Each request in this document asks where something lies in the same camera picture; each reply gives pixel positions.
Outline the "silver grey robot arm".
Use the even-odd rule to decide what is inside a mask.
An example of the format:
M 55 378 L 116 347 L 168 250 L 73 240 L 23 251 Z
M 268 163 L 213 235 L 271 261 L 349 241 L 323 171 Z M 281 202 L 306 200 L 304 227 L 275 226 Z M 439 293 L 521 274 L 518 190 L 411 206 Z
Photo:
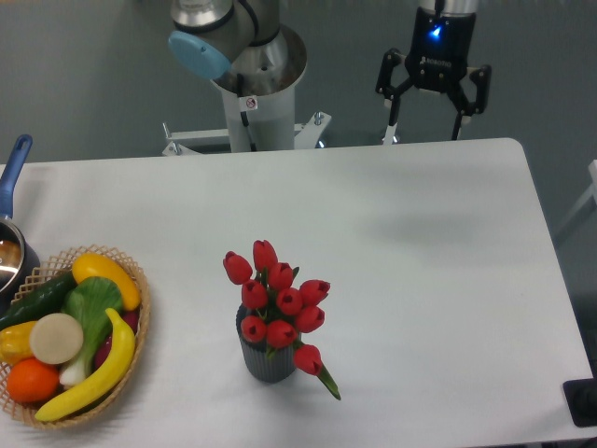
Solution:
M 452 139 L 466 120 L 484 112 L 492 68 L 467 63 L 478 8 L 476 1 L 422 1 L 409 52 L 383 54 L 375 91 L 389 109 L 384 144 L 398 140 L 401 97 L 411 88 L 448 96 L 456 110 Z M 244 130 L 257 97 L 287 90 L 305 71 L 304 45 L 280 23 L 276 1 L 174 1 L 171 17 L 168 46 L 175 59 L 241 100 Z

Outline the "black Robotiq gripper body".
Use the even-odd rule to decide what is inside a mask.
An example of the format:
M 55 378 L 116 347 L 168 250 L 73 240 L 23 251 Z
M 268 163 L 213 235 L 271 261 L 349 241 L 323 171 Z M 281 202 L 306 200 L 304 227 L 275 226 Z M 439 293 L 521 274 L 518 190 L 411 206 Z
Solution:
M 419 90 L 455 93 L 462 89 L 477 15 L 437 15 L 418 7 L 405 66 Z

